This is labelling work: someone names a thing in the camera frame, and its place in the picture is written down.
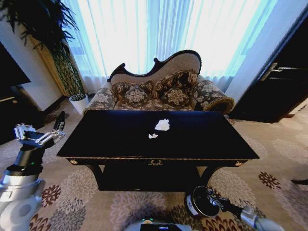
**sofa armrest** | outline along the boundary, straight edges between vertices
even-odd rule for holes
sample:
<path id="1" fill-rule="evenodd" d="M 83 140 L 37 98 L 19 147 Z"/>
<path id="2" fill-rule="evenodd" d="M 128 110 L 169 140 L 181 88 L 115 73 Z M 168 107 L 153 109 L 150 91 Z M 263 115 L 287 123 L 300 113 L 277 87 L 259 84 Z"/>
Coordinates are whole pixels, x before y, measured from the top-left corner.
<path id="1" fill-rule="evenodd" d="M 88 106 L 83 109 L 83 114 L 88 110 L 113 110 L 117 97 L 111 90 L 111 83 L 106 82 L 101 89 L 99 89 Z"/>
<path id="2" fill-rule="evenodd" d="M 227 114 L 234 106 L 234 99 L 225 95 L 212 81 L 199 76 L 192 88 L 192 108 L 202 108 L 204 111 L 220 111 Z"/>

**patterned carpet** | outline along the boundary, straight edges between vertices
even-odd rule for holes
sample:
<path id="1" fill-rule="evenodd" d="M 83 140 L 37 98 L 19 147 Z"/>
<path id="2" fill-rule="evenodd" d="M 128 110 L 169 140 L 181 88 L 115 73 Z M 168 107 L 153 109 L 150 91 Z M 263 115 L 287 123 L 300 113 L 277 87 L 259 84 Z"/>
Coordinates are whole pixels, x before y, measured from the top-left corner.
<path id="1" fill-rule="evenodd" d="M 53 114 L 61 110 L 69 114 L 65 131 L 70 135 L 82 116 L 69 101 Z M 274 220 L 286 231 L 308 231 L 308 186 L 290 182 L 308 178 L 308 108 L 275 124 L 229 121 L 260 159 L 218 170 L 210 186 L 236 205 L 253 206 L 261 217 Z M 52 126 L 53 122 L 48 123 L 40 131 L 49 131 Z M 98 191 L 90 170 L 55 156 L 67 137 L 45 152 L 40 176 L 46 180 L 43 205 L 32 218 L 30 230 L 119 231 L 143 217 L 189 224 L 198 231 L 252 230 L 230 213 L 202 220 L 189 217 L 184 193 Z M 15 160 L 19 148 L 16 141 L 0 146 L 1 172 Z"/>

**television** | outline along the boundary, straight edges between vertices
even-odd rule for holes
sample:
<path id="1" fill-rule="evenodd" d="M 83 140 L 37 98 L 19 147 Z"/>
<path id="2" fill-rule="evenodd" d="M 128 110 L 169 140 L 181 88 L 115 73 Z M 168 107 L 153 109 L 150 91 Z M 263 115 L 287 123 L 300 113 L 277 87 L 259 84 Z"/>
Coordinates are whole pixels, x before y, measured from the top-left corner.
<path id="1" fill-rule="evenodd" d="M 0 43 L 1 79 L 0 89 L 31 82 L 5 47 Z"/>

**paper scrap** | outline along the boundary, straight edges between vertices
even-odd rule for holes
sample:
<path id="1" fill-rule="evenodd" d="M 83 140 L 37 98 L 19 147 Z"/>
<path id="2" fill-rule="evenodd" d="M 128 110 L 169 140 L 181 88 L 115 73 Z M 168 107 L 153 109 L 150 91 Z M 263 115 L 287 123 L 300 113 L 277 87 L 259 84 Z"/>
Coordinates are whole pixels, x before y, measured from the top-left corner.
<path id="1" fill-rule="evenodd" d="M 159 120 L 158 124 L 155 127 L 155 130 L 158 131 L 167 131 L 170 129 L 170 124 L 168 119 Z"/>
<path id="2" fill-rule="evenodd" d="M 156 138 L 158 135 L 156 135 L 155 133 L 153 135 L 149 134 L 149 139 L 153 139 Z"/>

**wall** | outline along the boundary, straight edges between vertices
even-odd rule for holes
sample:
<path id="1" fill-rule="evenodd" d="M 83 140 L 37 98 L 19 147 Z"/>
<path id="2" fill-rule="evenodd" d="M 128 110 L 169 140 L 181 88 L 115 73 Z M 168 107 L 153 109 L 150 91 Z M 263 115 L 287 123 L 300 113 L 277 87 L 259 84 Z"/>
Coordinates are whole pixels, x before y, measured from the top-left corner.
<path id="1" fill-rule="evenodd" d="M 2 20 L 0 22 L 0 42 L 31 80 L 30 83 L 22 86 L 31 101 L 43 111 L 59 99 L 62 93 L 39 55 L 32 49 L 31 40 L 28 39 L 27 46 L 24 46 L 24 42 L 19 38 L 21 31 L 20 28 L 16 28 L 14 34 L 11 26 Z"/>
<path id="2" fill-rule="evenodd" d="M 308 0 L 278 0 L 254 45 L 226 90 L 237 103 L 279 45 Z"/>

